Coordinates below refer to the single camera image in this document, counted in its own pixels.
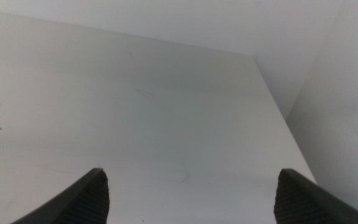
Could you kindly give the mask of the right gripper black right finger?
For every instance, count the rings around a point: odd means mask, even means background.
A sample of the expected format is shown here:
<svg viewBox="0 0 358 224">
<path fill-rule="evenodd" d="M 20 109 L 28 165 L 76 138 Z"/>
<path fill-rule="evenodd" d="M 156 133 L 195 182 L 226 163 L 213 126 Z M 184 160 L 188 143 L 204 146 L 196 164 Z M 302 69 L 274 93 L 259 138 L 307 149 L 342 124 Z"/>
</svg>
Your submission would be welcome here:
<svg viewBox="0 0 358 224">
<path fill-rule="evenodd" d="M 358 210 L 294 169 L 278 176 L 273 208 L 279 224 L 358 224 Z"/>
</svg>

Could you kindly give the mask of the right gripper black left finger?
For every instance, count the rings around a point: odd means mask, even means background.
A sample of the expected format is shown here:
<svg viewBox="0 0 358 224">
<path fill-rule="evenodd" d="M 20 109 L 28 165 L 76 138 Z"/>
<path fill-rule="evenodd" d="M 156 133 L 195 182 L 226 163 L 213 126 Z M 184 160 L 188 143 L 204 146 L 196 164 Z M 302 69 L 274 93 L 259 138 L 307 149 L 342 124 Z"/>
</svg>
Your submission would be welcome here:
<svg viewBox="0 0 358 224">
<path fill-rule="evenodd" d="M 94 168 L 13 224 L 106 224 L 109 205 L 107 175 Z"/>
</svg>

